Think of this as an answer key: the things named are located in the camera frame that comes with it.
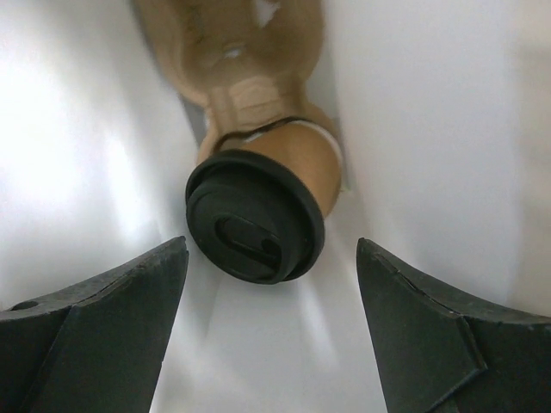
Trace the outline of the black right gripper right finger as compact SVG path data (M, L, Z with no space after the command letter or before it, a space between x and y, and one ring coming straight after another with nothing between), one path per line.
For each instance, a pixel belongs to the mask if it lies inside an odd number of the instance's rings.
M356 269L388 411L549 411L548 317L465 293L365 238Z

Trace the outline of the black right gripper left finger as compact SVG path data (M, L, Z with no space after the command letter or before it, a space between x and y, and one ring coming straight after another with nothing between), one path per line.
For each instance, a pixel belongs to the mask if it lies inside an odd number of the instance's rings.
M183 292L175 237L1 314L4 412L147 412Z

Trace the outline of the black cup lid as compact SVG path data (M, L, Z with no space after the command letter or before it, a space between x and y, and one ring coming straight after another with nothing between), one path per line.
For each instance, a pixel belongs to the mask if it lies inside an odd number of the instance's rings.
M217 153L195 167L185 192L189 232L218 268L275 285L307 273L325 244L322 213L306 185L251 151Z

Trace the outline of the brown paper cup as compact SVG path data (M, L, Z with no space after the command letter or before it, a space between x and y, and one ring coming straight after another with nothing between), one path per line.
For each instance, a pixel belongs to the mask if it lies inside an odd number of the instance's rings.
M337 203L344 157L334 131L310 120L282 120L249 134L219 139L213 152L239 149L268 157L293 172L316 200L323 217Z

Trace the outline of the blue white paper bag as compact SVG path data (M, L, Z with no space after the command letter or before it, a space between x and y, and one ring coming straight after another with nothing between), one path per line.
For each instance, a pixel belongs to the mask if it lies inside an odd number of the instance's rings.
M156 412L382 412L356 240L481 298L550 313L521 266L510 1L331 1L315 95L352 190L303 281L248 287L193 253ZM195 153L128 1L1 4L1 307L186 233Z

